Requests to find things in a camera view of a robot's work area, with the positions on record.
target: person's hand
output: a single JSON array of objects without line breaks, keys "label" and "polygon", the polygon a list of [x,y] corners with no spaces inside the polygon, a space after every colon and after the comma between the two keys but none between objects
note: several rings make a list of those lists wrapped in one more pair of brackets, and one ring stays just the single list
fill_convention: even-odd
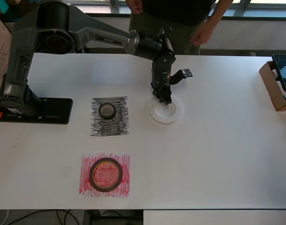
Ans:
[{"label": "person's hand", "polygon": [[216,25],[217,24],[211,22],[211,20],[207,20],[206,22],[202,23],[193,34],[190,41],[196,47],[198,47],[201,44],[207,43],[212,37]]},{"label": "person's hand", "polygon": [[138,15],[143,12],[142,0],[125,0],[125,2],[133,14]]}]

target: white plastic ring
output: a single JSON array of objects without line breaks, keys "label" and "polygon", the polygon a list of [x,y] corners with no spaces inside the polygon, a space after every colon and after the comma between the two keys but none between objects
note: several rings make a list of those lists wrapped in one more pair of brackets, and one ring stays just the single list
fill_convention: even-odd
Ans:
[{"label": "white plastic ring", "polygon": [[148,106],[150,117],[160,124],[172,124],[178,121],[182,114],[181,102],[174,96],[171,96],[171,99],[172,103],[165,105],[154,97]]}]

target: black scribbled square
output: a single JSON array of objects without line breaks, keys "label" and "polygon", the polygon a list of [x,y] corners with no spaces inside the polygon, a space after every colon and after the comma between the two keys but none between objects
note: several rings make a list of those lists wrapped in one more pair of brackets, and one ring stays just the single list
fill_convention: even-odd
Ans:
[{"label": "black scribbled square", "polygon": [[[128,134],[128,97],[93,98],[91,105],[91,136],[115,136]],[[99,115],[99,108],[104,103],[111,103],[116,108],[116,116],[105,120]]]}]

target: window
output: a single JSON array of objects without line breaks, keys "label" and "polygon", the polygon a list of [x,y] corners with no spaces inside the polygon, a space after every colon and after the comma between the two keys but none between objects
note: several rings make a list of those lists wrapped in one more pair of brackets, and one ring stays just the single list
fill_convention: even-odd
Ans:
[{"label": "window", "polygon": [[286,0],[251,0],[250,3],[259,4],[286,4]]},{"label": "window", "polygon": [[[108,5],[108,6],[126,6],[125,0],[64,0],[64,2],[74,5]],[[275,8],[286,9],[286,0],[233,0],[231,8]]]}]

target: white table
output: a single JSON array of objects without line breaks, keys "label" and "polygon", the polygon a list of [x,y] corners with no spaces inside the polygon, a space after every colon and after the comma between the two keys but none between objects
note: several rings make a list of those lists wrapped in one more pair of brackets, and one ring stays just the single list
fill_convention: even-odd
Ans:
[{"label": "white table", "polygon": [[[100,57],[128,60],[147,85],[90,84]],[[0,209],[286,208],[286,112],[276,112],[258,73],[270,58],[177,56],[173,86],[185,107],[170,126],[144,107],[151,62],[130,55],[36,54],[29,85],[72,98],[68,125],[0,123]],[[93,97],[128,96],[129,135],[90,137]],[[81,157],[130,154],[129,198],[80,198]]]}]

